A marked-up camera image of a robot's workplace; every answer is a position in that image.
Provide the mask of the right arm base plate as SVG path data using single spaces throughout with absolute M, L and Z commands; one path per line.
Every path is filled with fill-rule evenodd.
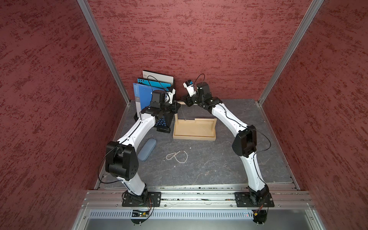
M 248 192 L 235 192 L 235 202 L 238 208 L 274 208 L 275 203 L 270 193 L 264 196 L 256 196 Z

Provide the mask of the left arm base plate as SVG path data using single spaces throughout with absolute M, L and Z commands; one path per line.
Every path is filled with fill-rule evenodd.
M 129 192 L 122 194 L 122 207 L 159 207 L 161 192 L 143 192 L 142 195 L 133 195 Z

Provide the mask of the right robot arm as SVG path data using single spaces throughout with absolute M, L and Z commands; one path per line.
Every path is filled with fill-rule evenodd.
M 257 161 L 257 130 L 238 119 L 217 97 L 206 82 L 195 85 L 192 80 L 183 83 L 188 94 L 182 98 L 187 106 L 198 105 L 219 119 L 234 135 L 232 149 L 243 163 L 248 178 L 249 199 L 260 207 L 269 195 L 269 187 L 263 180 Z

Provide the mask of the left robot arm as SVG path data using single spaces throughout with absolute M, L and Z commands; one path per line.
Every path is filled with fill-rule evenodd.
M 106 147 L 105 171 L 117 178 L 127 188 L 123 198 L 131 200 L 134 207 L 148 204 L 146 184 L 138 175 L 139 160 L 136 150 L 148 131 L 167 114 L 176 114 L 180 104 L 175 100 L 176 90 L 155 90 L 150 105 L 141 110 L 136 123 L 117 141 L 111 141 Z

